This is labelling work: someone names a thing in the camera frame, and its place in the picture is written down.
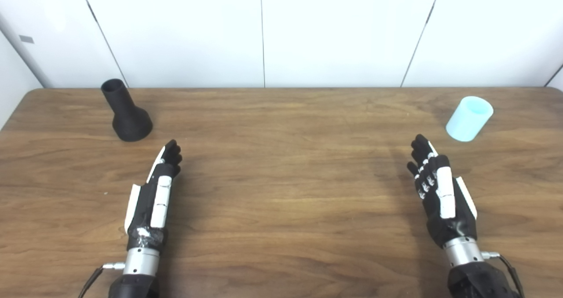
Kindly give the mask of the white and black right hand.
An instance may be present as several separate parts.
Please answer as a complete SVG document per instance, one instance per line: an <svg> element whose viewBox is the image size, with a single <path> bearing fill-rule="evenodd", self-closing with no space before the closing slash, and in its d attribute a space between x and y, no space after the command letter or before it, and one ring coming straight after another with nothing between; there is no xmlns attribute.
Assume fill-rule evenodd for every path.
<svg viewBox="0 0 563 298"><path fill-rule="evenodd" d="M411 148L413 160L407 169L422 200L431 239L445 251L452 268L483 262L477 246L477 210L462 178L453 176L449 158L422 134Z"/></svg>

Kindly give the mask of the white and black left hand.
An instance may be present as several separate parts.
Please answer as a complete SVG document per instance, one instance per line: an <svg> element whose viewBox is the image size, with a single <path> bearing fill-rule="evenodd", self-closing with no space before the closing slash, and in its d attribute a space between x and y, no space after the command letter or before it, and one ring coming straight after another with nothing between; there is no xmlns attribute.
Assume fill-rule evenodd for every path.
<svg viewBox="0 0 563 298"><path fill-rule="evenodd" d="M168 241L172 184L182 160L180 146L170 140L155 158L146 182L132 186L124 221L128 243L123 275L156 276Z"/></svg>

